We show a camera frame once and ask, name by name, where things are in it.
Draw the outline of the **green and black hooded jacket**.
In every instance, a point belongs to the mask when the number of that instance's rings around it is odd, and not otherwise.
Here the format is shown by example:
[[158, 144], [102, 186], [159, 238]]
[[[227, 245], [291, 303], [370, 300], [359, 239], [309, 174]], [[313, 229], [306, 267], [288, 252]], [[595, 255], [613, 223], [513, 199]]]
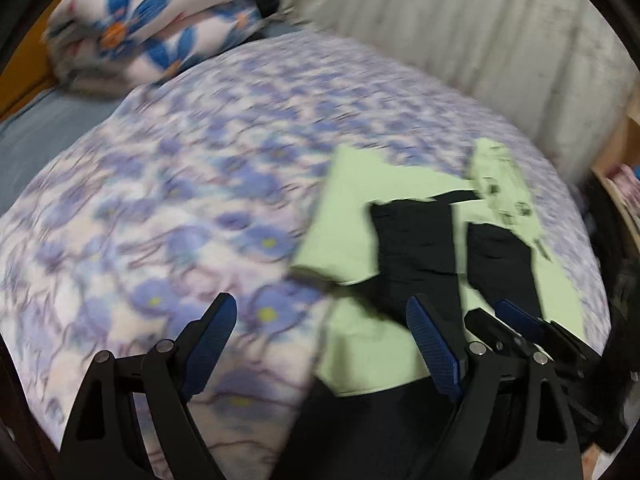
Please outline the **green and black hooded jacket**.
[[518, 164], [487, 138], [462, 179], [341, 146], [292, 268], [331, 283], [335, 300], [277, 479], [405, 479], [434, 450], [452, 406], [408, 330], [414, 295], [455, 330], [509, 300], [584, 331]]

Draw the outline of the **purple cat print blanket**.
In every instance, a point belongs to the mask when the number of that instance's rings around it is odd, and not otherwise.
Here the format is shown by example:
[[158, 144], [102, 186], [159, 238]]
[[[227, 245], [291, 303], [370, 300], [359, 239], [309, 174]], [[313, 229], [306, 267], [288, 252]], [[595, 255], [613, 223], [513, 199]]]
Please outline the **purple cat print blanket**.
[[420, 70], [294, 32], [134, 90], [2, 217], [1, 333], [40, 427], [61, 441], [96, 352], [148, 351], [230, 292], [239, 322], [191, 411], [229, 478], [267, 478], [332, 302], [288, 265], [334, 148], [460, 177], [479, 136], [521, 167], [601, 349], [610, 315], [585, 226], [526, 136]]

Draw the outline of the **pink boxes on shelf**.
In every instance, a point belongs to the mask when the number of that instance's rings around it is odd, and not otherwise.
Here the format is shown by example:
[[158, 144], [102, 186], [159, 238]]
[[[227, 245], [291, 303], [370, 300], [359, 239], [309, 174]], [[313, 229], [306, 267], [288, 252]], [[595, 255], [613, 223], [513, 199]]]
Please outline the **pink boxes on shelf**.
[[620, 165], [611, 178], [620, 196], [628, 203], [639, 200], [639, 179], [628, 165]]

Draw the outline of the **wooden bookshelf desk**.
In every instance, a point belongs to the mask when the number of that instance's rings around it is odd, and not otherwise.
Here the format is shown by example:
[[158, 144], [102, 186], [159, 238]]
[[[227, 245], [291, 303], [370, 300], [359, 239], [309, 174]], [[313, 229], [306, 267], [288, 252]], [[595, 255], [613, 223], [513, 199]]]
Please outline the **wooden bookshelf desk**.
[[639, 252], [639, 112], [628, 110], [606, 140], [591, 172], [622, 225], [623, 241]]

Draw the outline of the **grey blue bed sheet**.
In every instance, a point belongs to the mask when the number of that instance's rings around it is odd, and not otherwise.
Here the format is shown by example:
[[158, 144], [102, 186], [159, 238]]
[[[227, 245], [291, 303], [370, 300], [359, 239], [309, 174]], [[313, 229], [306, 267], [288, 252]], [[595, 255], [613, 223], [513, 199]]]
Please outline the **grey blue bed sheet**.
[[1, 210], [7, 211], [38, 172], [122, 102], [54, 87], [1, 122]]

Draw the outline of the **white floral curtain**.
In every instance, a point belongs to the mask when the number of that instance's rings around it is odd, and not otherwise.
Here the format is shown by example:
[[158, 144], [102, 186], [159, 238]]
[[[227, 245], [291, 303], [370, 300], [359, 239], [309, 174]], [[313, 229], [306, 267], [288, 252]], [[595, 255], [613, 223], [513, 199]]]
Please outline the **white floral curtain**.
[[568, 182], [614, 130], [639, 74], [588, 0], [282, 0], [508, 118]]

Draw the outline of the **upper blue flower rolled quilt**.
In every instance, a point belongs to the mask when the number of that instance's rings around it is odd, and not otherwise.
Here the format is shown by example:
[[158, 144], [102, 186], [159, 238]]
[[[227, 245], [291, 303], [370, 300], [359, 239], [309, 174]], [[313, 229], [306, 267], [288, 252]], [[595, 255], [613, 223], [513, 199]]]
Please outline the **upper blue flower rolled quilt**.
[[255, 0], [61, 0], [44, 42], [62, 84], [119, 92], [228, 51], [263, 20]]

